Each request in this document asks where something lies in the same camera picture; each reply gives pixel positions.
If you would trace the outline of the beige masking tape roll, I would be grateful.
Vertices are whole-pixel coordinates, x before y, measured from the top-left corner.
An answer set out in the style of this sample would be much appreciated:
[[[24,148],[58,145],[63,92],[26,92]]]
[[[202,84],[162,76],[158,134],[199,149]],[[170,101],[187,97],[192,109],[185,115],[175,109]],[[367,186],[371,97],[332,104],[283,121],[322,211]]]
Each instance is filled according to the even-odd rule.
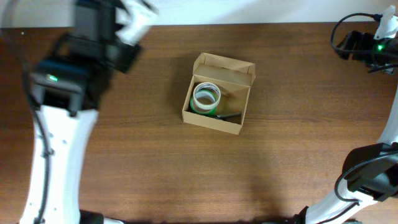
[[[212,110],[221,101],[221,90],[213,83],[200,83],[193,91],[193,101],[201,110]]]

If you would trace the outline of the green tape roll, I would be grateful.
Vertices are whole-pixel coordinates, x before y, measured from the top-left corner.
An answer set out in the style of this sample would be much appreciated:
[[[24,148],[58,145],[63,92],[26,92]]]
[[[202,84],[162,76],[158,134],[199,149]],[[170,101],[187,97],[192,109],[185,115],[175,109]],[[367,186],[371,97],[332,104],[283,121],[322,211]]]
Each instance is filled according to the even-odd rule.
[[[195,94],[195,98],[197,101],[203,105],[210,105],[216,102],[216,96],[213,92],[209,90],[200,90],[198,93]],[[201,115],[214,115],[216,112],[216,108],[211,110],[204,110],[200,108],[196,103],[193,96],[190,98],[190,108],[194,113],[201,114]]]

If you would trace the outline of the cardboard box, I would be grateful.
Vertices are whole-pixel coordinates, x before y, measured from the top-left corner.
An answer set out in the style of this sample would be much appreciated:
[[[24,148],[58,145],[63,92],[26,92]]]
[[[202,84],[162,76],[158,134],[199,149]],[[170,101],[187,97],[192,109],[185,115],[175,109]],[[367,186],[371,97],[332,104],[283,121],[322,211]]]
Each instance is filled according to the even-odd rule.
[[[183,122],[205,128],[239,134],[246,114],[249,94],[255,80],[255,64],[219,55],[202,53],[193,64],[193,73],[182,108]],[[214,115],[194,113],[190,98],[195,87],[210,82],[221,90],[221,101]],[[241,113],[241,116],[217,119],[218,114]]]

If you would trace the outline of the white black permanent marker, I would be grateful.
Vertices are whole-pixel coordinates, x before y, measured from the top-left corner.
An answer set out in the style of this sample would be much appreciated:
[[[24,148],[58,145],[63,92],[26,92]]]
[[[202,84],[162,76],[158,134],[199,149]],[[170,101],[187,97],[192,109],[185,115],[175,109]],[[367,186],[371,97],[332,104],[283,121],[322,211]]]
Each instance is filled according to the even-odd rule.
[[[230,114],[218,114],[215,116],[217,119],[228,119],[241,116],[241,113],[230,113]]]

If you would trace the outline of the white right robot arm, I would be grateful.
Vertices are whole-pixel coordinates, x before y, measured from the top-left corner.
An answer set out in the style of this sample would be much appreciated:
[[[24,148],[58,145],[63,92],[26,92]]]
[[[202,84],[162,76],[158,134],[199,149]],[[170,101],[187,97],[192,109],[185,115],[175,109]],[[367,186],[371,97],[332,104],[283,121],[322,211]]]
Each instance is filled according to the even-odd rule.
[[[352,58],[369,72],[393,74],[397,70],[397,13],[391,5],[370,14],[378,23],[375,34],[349,32],[333,50],[344,60]],[[397,101],[377,143],[353,149],[346,157],[333,190],[320,202],[306,206],[284,223],[351,223],[360,210],[397,197]]]

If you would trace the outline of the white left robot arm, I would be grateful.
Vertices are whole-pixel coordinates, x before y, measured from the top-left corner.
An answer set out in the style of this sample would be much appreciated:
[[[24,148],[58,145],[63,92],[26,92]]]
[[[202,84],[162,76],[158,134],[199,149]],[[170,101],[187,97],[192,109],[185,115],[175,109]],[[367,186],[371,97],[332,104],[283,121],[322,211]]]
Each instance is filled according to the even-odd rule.
[[[157,18],[147,1],[77,1],[74,25],[26,73],[34,155],[21,223],[112,223],[78,202],[83,161],[102,95],[126,73]]]

